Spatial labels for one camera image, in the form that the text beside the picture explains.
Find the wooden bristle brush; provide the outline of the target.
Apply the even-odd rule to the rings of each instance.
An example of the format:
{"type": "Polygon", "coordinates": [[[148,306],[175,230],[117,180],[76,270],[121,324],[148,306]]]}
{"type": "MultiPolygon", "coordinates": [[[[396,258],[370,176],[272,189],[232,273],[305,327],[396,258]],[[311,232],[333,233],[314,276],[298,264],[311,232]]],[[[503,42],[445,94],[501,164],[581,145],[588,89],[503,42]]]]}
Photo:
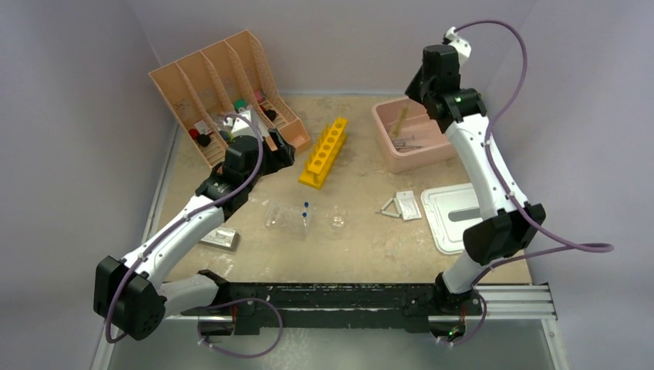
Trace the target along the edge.
{"type": "Polygon", "coordinates": [[[406,120],[408,112],[410,111],[409,103],[405,103],[399,111],[399,114],[396,118],[395,123],[392,125],[391,130],[389,131],[389,136],[391,138],[397,138],[401,132],[402,125],[406,120]]]}

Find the clear well plate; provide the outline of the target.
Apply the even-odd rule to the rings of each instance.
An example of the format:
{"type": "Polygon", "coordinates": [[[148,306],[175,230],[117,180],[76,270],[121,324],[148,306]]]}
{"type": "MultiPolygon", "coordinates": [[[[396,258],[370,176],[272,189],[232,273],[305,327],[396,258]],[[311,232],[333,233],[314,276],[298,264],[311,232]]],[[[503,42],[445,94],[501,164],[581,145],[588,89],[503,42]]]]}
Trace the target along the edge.
{"type": "MultiPolygon", "coordinates": [[[[301,231],[301,218],[304,211],[304,202],[298,204],[287,204],[278,201],[273,201],[269,204],[268,211],[265,219],[265,226],[269,230],[276,230],[287,236],[297,238],[306,238],[302,235],[301,231]]],[[[312,209],[310,204],[310,225],[312,222],[312,209]]]]}

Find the metal crucible tongs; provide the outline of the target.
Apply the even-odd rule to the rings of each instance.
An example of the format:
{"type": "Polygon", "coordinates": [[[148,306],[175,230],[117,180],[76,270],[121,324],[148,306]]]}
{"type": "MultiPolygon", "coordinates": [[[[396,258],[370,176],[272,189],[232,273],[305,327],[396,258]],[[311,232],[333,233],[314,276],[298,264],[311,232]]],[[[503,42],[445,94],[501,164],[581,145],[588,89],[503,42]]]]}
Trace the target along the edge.
{"type": "Polygon", "coordinates": [[[420,150],[423,148],[422,145],[416,145],[414,142],[407,140],[393,140],[392,141],[393,149],[399,153],[408,153],[414,150],[420,150]]]}

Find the metal clay triangle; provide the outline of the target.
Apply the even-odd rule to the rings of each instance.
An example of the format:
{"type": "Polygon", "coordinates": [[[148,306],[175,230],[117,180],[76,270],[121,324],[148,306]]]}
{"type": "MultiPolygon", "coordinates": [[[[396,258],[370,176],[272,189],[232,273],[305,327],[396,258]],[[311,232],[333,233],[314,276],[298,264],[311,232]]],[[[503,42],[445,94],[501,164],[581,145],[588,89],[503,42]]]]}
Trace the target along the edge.
{"type": "Polygon", "coordinates": [[[380,207],[380,209],[377,211],[377,213],[378,213],[378,214],[381,214],[381,215],[383,215],[383,216],[386,216],[386,217],[401,218],[401,213],[400,213],[397,209],[395,209],[394,211],[389,210],[389,208],[390,208],[391,206],[394,206],[395,208],[397,208],[397,206],[396,206],[396,198],[395,198],[395,197],[391,197],[391,198],[389,198],[389,199],[388,199],[388,200],[387,200],[387,201],[386,201],[386,202],[385,202],[385,203],[380,207]]]}

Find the white plastic bin lid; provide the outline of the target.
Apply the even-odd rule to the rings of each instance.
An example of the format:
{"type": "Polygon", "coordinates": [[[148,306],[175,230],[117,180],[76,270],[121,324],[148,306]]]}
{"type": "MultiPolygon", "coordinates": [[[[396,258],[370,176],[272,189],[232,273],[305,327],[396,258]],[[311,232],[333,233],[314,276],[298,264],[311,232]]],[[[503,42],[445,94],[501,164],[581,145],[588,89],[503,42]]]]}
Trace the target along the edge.
{"type": "Polygon", "coordinates": [[[501,256],[528,198],[520,188],[503,189],[496,180],[479,180],[423,191],[430,229],[443,254],[467,252],[476,259],[501,256]]]}

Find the white packet pouch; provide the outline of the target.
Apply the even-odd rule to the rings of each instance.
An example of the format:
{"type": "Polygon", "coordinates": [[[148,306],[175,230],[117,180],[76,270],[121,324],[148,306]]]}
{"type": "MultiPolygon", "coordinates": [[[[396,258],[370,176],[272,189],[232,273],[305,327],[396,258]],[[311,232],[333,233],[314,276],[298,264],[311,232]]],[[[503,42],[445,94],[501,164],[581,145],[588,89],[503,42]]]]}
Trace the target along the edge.
{"type": "Polygon", "coordinates": [[[422,218],[420,207],[416,202],[416,197],[412,190],[396,192],[395,199],[400,216],[404,221],[419,220],[422,218]]]}

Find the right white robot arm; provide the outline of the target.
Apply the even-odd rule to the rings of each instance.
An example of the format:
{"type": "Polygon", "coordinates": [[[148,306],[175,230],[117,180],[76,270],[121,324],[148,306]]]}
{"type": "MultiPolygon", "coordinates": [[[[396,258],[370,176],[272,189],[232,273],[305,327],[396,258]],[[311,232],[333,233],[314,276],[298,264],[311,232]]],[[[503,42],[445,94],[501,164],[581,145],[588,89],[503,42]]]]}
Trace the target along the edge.
{"type": "Polygon", "coordinates": [[[544,208],[532,204],[513,181],[489,132],[486,106],[475,89],[460,86],[460,57],[452,45],[429,45],[422,65],[405,94],[421,104],[455,148],[468,173],[482,221],[464,231],[464,253],[439,274],[433,293],[435,308],[450,314],[464,301],[481,273],[526,248],[545,219],[544,208]]]}

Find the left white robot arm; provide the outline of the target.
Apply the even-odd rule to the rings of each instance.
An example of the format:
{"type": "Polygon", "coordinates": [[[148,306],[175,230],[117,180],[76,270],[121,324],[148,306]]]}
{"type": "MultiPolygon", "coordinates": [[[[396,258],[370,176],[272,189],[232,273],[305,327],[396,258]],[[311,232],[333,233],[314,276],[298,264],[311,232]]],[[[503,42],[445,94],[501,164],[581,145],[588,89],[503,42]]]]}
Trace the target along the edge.
{"type": "Polygon", "coordinates": [[[217,276],[201,272],[181,284],[165,277],[200,240],[248,202],[262,176],[295,162],[296,148],[277,129],[242,133],[229,144],[183,209],[164,229],[117,259],[96,266],[93,310],[104,318],[104,335],[115,344],[126,336],[143,340],[169,315],[202,307],[210,315],[229,308],[229,293],[217,276]]]}

